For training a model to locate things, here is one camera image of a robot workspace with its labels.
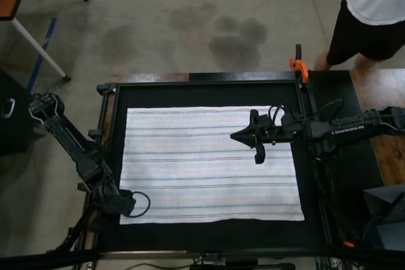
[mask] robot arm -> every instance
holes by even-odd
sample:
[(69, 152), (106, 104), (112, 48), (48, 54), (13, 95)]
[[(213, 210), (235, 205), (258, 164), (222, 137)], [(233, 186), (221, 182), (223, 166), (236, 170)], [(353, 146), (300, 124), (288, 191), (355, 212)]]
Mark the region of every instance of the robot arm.
[(256, 164), (265, 161), (263, 144), (310, 141), (315, 144), (316, 156), (322, 158), (335, 154), (346, 145), (378, 135), (405, 136), (405, 108), (401, 107), (371, 109), (357, 116), (330, 121), (303, 120), (298, 114), (286, 112), (281, 126), (276, 126), (273, 120), (251, 110), (249, 126), (230, 136), (256, 148)]
[(87, 140), (66, 118), (62, 100), (54, 94), (36, 94), (28, 111), (33, 119), (54, 135), (76, 163), (85, 189), (98, 193), (96, 207), (108, 214), (129, 216), (135, 204), (131, 191), (117, 189), (102, 148)]

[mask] blue tape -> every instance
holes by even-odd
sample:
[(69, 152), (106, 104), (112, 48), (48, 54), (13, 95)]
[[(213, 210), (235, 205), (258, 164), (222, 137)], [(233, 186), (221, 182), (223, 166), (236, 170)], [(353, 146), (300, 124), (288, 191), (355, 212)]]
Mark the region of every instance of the blue tape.
[[(42, 48), (45, 51), (48, 48), (49, 39), (52, 37), (53, 30), (55, 29), (57, 20), (58, 19), (56, 17), (52, 18), (51, 24), (49, 25), (48, 32), (46, 33), (46, 37), (45, 37), (46, 39), (48, 39), (48, 41), (42, 46)], [(30, 77), (30, 81), (28, 82), (27, 90), (30, 93), (32, 92), (32, 89), (34, 88), (34, 84), (35, 84), (35, 81), (37, 79), (37, 76), (38, 76), (38, 73), (39, 73), (39, 70), (41, 68), (43, 60), (44, 60), (44, 58), (41, 55), (38, 55), (37, 61), (35, 62), (34, 70), (32, 71), (32, 74), (31, 74), (31, 77)]]
[[(42, 48), (46, 51), (46, 49), (48, 48), (48, 45), (49, 45), (49, 41), (47, 41), (43, 46), (42, 46)], [(38, 76), (38, 73), (39, 73), (39, 69), (41, 68), (41, 64), (42, 64), (42, 61), (44, 60), (44, 58), (41, 56), (41, 55), (39, 55), (38, 56), (38, 58), (37, 58), (37, 61), (35, 62), (35, 66), (34, 66), (34, 70), (32, 71), (32, 74), (31, 74), (31, 77), (30, 77), (30, 81), (29, 81), (29, 83), (28, 83), (28, 87), (27, 87), (27, 90), (28, 90), (28, 92), (32, 92), (32, 89), (33, 89), (33, 87), (34, 87), (34, 84), (35, 84), (35, 81), (36, 81), (36, 79), (37, 79), (37, 76)]]
[(51, 25), (49, 26), (48, 33), (46, 34), (46, 37), (45, 37), (46, 39), (51, 38), (53, 29), (55, 28), (55, 25), (56, 25), (56, 20), (58, 20), (56, 17), (52, 18)]

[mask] floor stain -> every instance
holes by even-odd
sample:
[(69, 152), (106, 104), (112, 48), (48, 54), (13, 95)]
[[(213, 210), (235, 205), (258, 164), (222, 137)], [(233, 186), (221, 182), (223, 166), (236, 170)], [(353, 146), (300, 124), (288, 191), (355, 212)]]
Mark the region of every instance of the floor stain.
[(236, 35), (214, 37), (208, 45), (215, 64), (227, 71), (243, 71), (259, 66), (258, 48)]
[(215, 21), (215, 29), (219, 32), (232, 33), (239, 28), (239, 21), (235, 17), (221, 16)]
[(215, 64), (226, 71), (255, 70), (260, 64), (258, 46), (267, 40), (266, 25), (254, 18), (239, 24), (236, 18), (219, 17), (215, 28), (228, 35), (214, 37), (208, 44)]
[(109, 64), (124, 64), (139, 55), (132, 42), (134, 28), (121, 25), (108, 30), (100, 41), (101, 56)]
[(176, 30), (192, 32), (205, 26), (217, 13), (215, 3), (203, 2), (199, 6), (173, 10), (169, 14), (168, 25)]
[(163, 39), (154, 42), (153, 46), (164, 61), (166, 61), (171, 70), (178, 71), (173, 60), (177, 48), (176, 42), (173, 39)]
[(239, 35), (253, 44), (264, 44), (267, 40), (267, 27), (254, 18), (246, 19), (239, 28)]

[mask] black cabinet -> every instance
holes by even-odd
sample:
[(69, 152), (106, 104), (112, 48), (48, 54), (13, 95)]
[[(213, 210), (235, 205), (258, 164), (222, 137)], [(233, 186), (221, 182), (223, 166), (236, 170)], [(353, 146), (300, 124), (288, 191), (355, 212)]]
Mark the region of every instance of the black cabinet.
[(31, 101), (31, 94), (0, 69), (0, 156), (27, 149), (34, 129)]

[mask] striped towel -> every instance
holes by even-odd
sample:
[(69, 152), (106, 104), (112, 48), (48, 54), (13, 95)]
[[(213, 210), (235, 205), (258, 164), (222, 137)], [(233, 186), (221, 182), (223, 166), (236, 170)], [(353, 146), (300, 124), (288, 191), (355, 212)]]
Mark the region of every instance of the striped towel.
[[(256, 149), (230, 138), (251, 109), (269, 106), (128, 109), (120, 188), (146, 193), (151, 208), (120, 224), (304, 220), (290, 145), (265, 145), (265, 163), (255, 164)], [(147, 207), (134, 198), (132, 215)]]

